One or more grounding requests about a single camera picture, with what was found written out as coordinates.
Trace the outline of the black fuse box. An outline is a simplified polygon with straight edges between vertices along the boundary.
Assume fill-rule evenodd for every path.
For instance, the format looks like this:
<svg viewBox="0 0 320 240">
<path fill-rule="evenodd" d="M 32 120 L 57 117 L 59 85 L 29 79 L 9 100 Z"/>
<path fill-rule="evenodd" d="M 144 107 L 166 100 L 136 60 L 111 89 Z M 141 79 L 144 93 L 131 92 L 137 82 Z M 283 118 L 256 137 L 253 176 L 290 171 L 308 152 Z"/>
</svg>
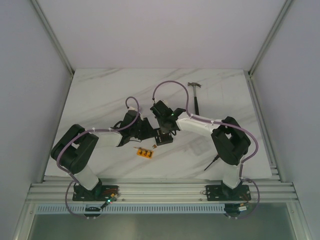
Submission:
<svg viewBox="0 0 320 240">
<path fill-rule="evenodd" d="M 160 128 L 154 130 L 154 139 L 157 146 L 171 144 L 174 140 L 170 132 L 164 133 Z"/>
</svg>

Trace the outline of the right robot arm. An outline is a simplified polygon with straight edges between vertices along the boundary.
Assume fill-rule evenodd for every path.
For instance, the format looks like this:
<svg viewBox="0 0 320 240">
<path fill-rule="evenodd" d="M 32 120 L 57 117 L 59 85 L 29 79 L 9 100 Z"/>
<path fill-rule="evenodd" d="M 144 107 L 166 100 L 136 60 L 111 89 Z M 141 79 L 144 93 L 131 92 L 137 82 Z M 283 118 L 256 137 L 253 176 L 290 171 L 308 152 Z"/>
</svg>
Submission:
<svg viewBox="0 0 320 240">
<path fill-rule="evenodd" d="M 187 131 L 211 138 L 217 156 L 225 166 L 221 193 L 228 200 L 234 199 L 239 194 L 241 160 L 248 153 L 251 141 L 234 118 L 227 117 L 224 120 L 204 118 L 191 114 L 183 108 L 172 110 L 161 100 L 154 103 L 150 111 L 165 134 Z"/>
</svg>

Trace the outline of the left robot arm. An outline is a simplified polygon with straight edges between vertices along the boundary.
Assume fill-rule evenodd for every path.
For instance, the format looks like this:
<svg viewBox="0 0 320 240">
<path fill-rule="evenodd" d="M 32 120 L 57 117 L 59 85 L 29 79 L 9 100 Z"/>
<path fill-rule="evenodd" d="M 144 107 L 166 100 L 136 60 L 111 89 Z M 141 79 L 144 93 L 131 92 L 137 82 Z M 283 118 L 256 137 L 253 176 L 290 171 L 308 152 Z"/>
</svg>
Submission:
<svg viewBox="0 0 320 240">
<path fill-rule="evenodd" d="M 86 130 L 79 124 L 72 125 L 51 150 L 50 156 L 58 168 L 65 171 L 84 190 L 90 201 L 97 201 L 102 196 L 100 179 L 88 166 L 89 159 L 98 143 L 98 134 L 106 137 L 106 144 L 122 147 L 132 138 L 139 141 L 155 136 L 149 120 L 142 118 L 136 110 L 128 110 L 124 119 L 108 129 Z"/>
</svg>

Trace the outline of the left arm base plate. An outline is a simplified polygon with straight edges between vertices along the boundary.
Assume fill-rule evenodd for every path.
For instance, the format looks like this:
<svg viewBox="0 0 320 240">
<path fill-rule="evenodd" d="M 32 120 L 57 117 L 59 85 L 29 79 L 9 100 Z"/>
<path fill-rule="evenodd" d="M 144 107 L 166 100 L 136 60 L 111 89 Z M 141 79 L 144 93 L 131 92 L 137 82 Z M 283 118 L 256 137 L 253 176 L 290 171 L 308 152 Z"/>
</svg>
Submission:
<svg viewBox="0 0 320 240">
<path fill-rule="evenodd" d="M 73 186 L 72 200 L 74 202 L 102 202 L 111 198 L 112 194 L 117 194 L 118 185 L 96 186 L 93 190 L 87 190 L 81 185 Z"/>
</svg>

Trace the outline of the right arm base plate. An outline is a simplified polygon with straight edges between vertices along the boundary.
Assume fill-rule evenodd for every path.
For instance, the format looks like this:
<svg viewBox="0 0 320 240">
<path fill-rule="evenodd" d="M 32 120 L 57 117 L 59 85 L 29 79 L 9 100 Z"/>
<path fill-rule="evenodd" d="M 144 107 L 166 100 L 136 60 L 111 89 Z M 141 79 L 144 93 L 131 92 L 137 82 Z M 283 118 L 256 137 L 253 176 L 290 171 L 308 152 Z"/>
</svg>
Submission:
<svg viewBox="0 0 320 240">
<path fill-rule="evenodd" d="M 247 202 L 252 199 L 249 186 L 243 184 L 239 184 L 234 189 L 229 188 L 223 183 L 206 185 L 205 195 L 210 202 Z"/>
</svg>

